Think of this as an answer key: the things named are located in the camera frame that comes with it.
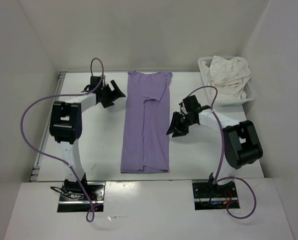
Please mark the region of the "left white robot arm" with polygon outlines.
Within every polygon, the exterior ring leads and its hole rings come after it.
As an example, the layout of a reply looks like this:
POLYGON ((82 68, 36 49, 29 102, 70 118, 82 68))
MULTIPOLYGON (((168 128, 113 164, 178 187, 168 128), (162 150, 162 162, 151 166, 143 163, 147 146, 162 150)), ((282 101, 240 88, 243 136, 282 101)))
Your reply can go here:
POLYGON ((58 143, 61 161, 68 167, 61 191, 78 200, 85 199, 89 193, 79 153, 82 113, 98 103, 108 108, 118 98, 126 97, 114 80, 110 83, 113 88, 105 84, 102 77, 92 76, 82 93, 70 95, 71 99, 66 101, 55 101, 52 105, 49 133, 58 143))

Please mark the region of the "white t shirt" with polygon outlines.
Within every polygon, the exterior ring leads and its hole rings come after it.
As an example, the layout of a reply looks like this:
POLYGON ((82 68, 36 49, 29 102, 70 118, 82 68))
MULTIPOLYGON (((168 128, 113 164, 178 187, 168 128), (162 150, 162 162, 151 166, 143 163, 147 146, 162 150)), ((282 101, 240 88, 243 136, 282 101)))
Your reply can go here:
POLYGON ((210 66, 203 65, 206 83, 218 90, 216 100, 233 101, 247 98, 244 88, 251 78, 248 62, 243 57, 225 59, 213 56, 210 66))

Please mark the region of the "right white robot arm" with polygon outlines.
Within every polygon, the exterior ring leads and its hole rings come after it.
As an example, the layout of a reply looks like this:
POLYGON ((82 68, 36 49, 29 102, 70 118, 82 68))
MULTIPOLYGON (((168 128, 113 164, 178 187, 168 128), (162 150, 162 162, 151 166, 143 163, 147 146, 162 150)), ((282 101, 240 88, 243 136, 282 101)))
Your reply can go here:
POLYGON ((185 136, 189 126, 195 124, 206 126, 221 137, 218 168, 208 180, 209 193, 218 197, 235 179, 240 168, 262 158, 263 149, 253 122, 229 118, 208 105, 187 109, 184 113, 174 112, 166 134, 173 138, 185 136))

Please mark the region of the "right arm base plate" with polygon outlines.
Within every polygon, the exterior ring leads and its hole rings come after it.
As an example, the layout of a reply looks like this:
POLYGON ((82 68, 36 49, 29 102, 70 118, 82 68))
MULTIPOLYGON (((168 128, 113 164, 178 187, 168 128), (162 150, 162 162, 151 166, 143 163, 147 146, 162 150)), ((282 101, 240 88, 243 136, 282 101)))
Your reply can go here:
POLYGON ((192 182, 195 210, 239 209, 238 194, 234 182, 213 187, 208 181, 192 182))

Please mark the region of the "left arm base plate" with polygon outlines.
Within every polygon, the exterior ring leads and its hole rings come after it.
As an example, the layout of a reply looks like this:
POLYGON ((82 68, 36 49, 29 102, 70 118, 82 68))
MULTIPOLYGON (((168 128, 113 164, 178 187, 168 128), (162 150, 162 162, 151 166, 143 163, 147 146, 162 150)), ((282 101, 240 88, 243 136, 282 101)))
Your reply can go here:
MULTIPOLYGON (((86 191, 95 205, 95 212, 104 210, 104 182, 88 182, 86 191)), ((51 187, 52 190, 59 193, 58 213, 86 213, 90 209, 89 200, 82 190, 74 188, 65 188, 63 183, 61 187, 51 187)))

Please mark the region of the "purple t shirt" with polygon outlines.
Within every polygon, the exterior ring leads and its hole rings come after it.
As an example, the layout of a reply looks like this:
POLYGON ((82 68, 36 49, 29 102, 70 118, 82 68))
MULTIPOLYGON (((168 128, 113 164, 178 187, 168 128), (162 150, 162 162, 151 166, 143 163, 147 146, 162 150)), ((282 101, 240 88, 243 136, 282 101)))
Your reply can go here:
POLYGON ((173 74, 128 74, 120 171, 156 174, 169 171, 170 90, 173 74))

